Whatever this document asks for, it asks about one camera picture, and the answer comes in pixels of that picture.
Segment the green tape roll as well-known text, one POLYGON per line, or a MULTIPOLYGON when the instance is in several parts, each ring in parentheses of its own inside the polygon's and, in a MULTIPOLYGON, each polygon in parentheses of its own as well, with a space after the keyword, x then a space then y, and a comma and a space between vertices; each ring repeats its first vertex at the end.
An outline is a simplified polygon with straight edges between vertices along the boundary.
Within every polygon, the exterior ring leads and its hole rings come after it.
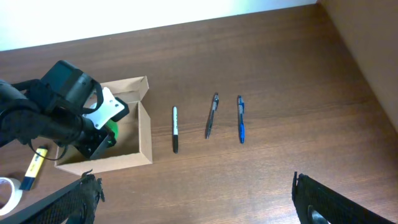
POLYGON ((116 144, 116 140, 119 134, 118 124, 112 119, 110 119, 107 121, 105 126, 108 127, 113 132, 113 138, 108 141, 108 147, 113 147, 116 144))

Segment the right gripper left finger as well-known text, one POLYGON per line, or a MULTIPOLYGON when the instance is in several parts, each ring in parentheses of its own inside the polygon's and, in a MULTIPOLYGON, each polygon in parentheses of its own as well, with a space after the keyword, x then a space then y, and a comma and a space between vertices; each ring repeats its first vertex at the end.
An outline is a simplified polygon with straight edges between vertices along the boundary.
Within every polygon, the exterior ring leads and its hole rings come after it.
POLYGON ((1 220, 1 223, 93 224, 100 201, 105 201, 102 179, 87 171, 78 180, 1 220))

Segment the black and white marker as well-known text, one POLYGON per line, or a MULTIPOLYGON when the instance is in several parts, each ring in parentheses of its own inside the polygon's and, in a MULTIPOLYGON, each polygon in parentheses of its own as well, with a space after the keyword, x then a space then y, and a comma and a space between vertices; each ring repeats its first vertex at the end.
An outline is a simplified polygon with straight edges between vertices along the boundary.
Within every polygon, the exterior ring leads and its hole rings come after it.
POLYGON ((173 121, 172 125, 173 152, 177 154, 178 153, 178 110, 176 106, 172 108, 172 121, 173 121))

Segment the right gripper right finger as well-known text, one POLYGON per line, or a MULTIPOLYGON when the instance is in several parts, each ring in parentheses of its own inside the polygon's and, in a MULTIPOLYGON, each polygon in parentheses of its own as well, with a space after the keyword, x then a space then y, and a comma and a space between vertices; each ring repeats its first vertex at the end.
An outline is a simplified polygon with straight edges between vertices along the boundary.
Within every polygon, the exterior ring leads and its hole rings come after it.
POLYGON ((296 172, 292 182, 292 201, 301 223, 394 224, 311 177, 296 172))

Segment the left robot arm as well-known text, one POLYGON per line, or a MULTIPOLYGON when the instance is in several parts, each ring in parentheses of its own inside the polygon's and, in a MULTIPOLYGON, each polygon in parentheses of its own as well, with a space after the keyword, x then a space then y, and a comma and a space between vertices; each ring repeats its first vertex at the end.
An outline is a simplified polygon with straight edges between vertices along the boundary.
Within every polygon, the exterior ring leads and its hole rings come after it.
POLYGON ((30 146, 51 139, 74 146, 94 159, 116 144, 115 133, 86 116, 104 102, 101 85, 74 65, 59 60, 41 79, 10 84, 1 81, 1 145, 13 140, 30 146))

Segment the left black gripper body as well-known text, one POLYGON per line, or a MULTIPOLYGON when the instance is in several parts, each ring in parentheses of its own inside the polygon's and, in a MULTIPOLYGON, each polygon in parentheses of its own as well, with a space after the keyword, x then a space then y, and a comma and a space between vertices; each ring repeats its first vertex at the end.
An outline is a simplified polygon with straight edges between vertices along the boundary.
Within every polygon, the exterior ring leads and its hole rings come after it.
POLYGON ((83 132, 83 136, 73 142, 73 146, 88 160, 98 159, 108 147, 113 132, 106 126, 93 132, 83 132))

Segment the white masking tape roll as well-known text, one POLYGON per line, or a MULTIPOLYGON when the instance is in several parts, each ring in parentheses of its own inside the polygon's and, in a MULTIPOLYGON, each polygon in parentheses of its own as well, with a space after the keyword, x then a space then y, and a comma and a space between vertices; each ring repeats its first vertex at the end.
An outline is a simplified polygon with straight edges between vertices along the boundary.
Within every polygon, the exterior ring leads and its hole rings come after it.
POLYGON ((21 182, 14 178, 1 177, 1 216, 16 208, 22 198, 21 182))

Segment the yellow highlighter marker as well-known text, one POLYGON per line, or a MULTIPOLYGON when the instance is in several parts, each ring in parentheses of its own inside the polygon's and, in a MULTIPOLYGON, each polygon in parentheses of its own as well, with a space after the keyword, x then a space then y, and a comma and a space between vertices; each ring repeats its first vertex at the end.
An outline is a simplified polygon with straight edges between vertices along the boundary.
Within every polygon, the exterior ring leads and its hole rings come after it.
POLYGON ((43 164, 44 157, 47 155, 47 153, 48 149, 44 146, 40 146, 36 149, 36 152, 34 153, 34 156, 19 187, 20 190, 29 191, 32 188, 37 174, 39 173, 39 170, 43 164))

